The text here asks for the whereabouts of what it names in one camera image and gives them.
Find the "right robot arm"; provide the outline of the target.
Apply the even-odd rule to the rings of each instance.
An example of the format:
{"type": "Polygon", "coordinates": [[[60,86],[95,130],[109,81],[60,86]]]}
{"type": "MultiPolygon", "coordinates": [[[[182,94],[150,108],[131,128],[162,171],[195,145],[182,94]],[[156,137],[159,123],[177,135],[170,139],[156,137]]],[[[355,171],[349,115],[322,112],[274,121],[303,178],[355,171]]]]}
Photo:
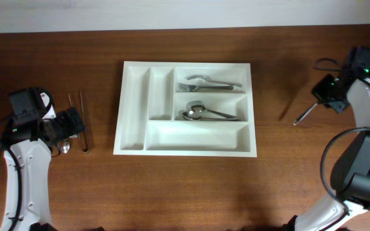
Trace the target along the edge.
{"type": "Polygon", "coordinates": [[[355,128],[334,136],[320,161],[320,177],[326,190],[310,210],[293,216],[283,230],[342,230],[350,219],[370,211],[370,48],[352,47],[343,64],[334,68],[312,89],[316,105],[342,113],[351,107],[355,128]],[[341,137],[356,137],[334,164],[326,178],[326,157],[341,137]]]}

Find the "steel fork crosswise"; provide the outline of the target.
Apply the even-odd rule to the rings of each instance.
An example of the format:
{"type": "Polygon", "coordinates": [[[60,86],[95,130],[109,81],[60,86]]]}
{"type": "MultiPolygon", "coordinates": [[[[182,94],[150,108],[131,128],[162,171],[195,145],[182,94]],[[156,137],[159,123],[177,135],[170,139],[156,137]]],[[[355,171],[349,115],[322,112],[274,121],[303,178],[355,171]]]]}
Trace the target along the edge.
{"type": "Polygon", "coordinates": [[[185,77],[186,80],[193,80],[193,79],[202,79],[204,81],[208,81],[211,83],[219,83],[219,84],[224,84],[224,85],[232,85],[236,87],[242,87],[241,83],[236,83],[236,82],[229,82],[229,81],[220,81],[220,80],[213,80],[209,76],[204,76],[204,75],[192,75],[192,76],[187,76],[185,77]]]}

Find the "large steel spoon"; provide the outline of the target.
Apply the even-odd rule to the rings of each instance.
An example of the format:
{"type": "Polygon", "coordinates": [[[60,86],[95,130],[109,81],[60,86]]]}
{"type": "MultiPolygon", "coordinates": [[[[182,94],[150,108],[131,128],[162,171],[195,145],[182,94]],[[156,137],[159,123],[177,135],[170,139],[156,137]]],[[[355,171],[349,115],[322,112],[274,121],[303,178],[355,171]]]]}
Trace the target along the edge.
{"type": "Polygon", "coordinates": [[[193,111],[184,111],[182,113],[182,117],[185,119],[185,120],[189,120],[189,121],[240,121],[239,118],[228,118],[228,117],[224,117],[224,118],[214,118],[214,117],[202,117],[200,115],[198,115],[196,112],[193,112],[193,111]]]}
{"type": "Polygon", "coordinates": [[[222,112],[217,112],[217,111],[208,109],[208,108],[206,108],[206,106],[201,101],[191,101],[191,102],[187,103],[186,109],[187,109],[187,111],[196,112],[200,116],[203,113],[210,113],[210,114],[214,114],[214,115],[218,116],[218,117],[214,117],[214,118],[224,118],[224,117],[236,118],[237,117],[235,115],[229,115],[229,114],[225,114],[225,113],[222,113],[222,112]]]}

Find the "steel fork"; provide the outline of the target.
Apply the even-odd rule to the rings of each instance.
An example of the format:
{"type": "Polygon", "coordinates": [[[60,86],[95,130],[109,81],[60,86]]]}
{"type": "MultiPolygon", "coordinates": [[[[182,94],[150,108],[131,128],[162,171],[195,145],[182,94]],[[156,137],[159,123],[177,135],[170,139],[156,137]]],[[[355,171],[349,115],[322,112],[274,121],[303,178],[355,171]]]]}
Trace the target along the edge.
{"type": "Polygon", "coordinates": [[[198,90],[210,89],[210,90],[233,90],[232,85],[227,86],[200,86],[200,85],[190,85],[185,83],[178,83],[178,88],[185,92],[196,92],[198,90]]]}
{"type": "Polygon", "coordinates": [[[314,103],[310,108],[305,110],[294,122],[293,125],[298,125],[315,107],[318,106],[318,103],[314,103]]]}

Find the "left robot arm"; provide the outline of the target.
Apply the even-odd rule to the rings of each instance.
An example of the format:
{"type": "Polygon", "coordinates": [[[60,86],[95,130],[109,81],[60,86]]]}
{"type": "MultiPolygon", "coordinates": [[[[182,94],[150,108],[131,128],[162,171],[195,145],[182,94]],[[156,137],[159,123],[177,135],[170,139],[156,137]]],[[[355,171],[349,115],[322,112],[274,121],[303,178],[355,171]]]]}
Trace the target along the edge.
{"type": "Polygon", "coordinates": [[[85,131],[75,107],[56,112],[41,87],[10,93],[13,114],[2,133],[6,201],[1,230],[54,230],[49,209],[48,173],[52,149],[85,131]]]}

